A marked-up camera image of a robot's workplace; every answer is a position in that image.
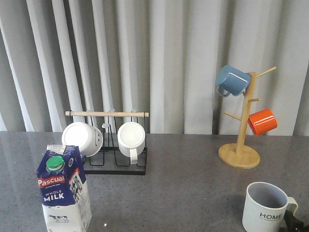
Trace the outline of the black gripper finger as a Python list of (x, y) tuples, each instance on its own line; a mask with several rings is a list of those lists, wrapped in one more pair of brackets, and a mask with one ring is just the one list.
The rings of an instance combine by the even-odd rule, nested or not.
[(286, 228), (280, 228), (279, 232), (309, 232), (309, 226), (297, 219), (292, 212), (286, 210), (284, 214)]

